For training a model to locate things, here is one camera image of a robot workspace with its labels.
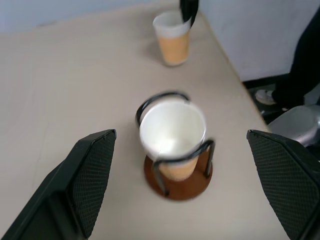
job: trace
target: beige table surface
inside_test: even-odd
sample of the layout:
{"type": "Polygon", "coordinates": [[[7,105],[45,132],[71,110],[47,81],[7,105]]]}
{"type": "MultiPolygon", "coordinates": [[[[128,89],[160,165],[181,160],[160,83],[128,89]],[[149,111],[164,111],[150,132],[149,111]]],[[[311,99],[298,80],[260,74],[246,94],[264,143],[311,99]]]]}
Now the beige table surface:
{"type": "Polygon", "coordinates": [[[288,239],[246,140],[266,126],[202,16],[188,62],[161,64],[152,20],[174,8],[153,3],[0,34],[0,236],[77,140],[115,128],[91,240],[288,239]],[[147,185],[134,118],[147,97],[172,89],[190,95],[216,139],[211,183],[185,202],[147,185]]]}

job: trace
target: paper cup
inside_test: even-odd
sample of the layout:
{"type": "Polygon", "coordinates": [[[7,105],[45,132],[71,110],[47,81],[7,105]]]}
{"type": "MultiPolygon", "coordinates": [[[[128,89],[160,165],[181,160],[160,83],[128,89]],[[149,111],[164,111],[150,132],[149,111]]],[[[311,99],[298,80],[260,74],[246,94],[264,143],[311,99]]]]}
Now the paper cup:
{"type": "Polygon", "coordinates": [[[169,66],[184,63],[189,56],[191,19],[183,22],[180,11],[166,11],[153,20],[164,62],[169,66]]]}

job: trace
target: white paper cup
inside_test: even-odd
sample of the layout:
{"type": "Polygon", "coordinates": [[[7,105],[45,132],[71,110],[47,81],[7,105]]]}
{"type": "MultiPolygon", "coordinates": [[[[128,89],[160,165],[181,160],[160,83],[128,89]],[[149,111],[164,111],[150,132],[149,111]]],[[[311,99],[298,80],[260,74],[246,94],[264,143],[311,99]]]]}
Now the white paper cup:
{"type": "Polygon", "coordinates": [[[169,66],[184,63],[189,56],[191,19],[183,22],[180,11],[166,11],[153,20],[164,62],[169,66]]]}
{"type": "MultiPolygon", "coordinates": [[[[152,107],[140,126],[140,140],[153,161],[189,155],[203,143],[205,134],[202,111],[191,102],[177,100],[152,107]]],[[[159,169],[168,179],[183,181],[194,172],[198,157],[179,163],[164,163],[159,169]]]]}

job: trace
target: wooden coaster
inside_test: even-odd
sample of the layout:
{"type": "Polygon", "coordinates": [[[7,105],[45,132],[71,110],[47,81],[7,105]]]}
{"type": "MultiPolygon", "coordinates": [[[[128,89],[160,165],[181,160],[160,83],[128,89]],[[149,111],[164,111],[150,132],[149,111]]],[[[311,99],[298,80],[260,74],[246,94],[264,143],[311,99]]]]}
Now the wooden coaster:
{"type": "Polygon", "coordinates": [[[157,184],[154,172],[152,171],[153,161],[146,156],[144,160],[144,175],[150,187],[159,195],[167,199],[183,201],[195,198],[206,190],[212,177],[213,166],[211,164],[210,176],[205,177],[204,172],[208,162],[209,152],[205,151],[199,156],[195,169],[190,177],[183,181],[173,181],[161,174],[165,187],[170,191],[165,196],[159,185],[157,184]]]}

